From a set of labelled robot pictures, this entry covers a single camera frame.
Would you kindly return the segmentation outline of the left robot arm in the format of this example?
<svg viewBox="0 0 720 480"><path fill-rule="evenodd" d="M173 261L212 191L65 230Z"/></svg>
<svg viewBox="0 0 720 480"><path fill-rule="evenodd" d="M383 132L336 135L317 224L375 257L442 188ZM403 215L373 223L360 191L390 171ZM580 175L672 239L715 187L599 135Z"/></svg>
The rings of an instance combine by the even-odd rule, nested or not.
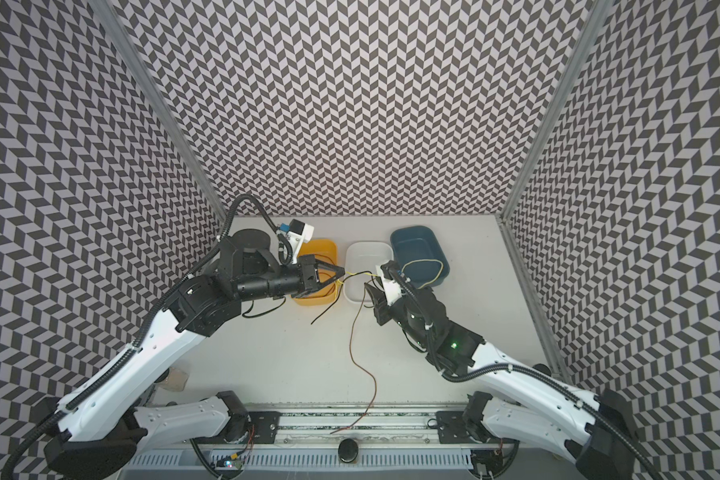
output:
<svg viewBox="0 0 720 480"><path fill-rule="evenodd" d="M277 225L256 196L237 196L211 251L153 305L134 339L71 393L33 407L35 425L7 457L1 478L13 478L42 437L49 439L44 458L52 472L105 479L144 451L244 436L248 412L233 392L169 407L136 402L176 360L242 316L244 302L310 296L342 279L343 267L301 254L313 232L298 219Z"/></svg>

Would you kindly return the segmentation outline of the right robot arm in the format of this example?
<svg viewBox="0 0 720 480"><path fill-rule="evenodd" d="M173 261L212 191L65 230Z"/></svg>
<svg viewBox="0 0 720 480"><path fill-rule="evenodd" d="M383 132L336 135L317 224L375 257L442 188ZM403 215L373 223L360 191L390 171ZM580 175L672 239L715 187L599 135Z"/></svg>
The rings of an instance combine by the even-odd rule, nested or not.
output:
<svg viewBox="0 0 720 480"><path fill-rule="evenodd" d="M471 384L464 424L476 440L507 438L573 463L587 479L630 479L641 466L660 473L641 445L630 401L555 379L449 319L429 287L417 287L395 261L365 288L379 325L397 324L447 382Z"/></svg>

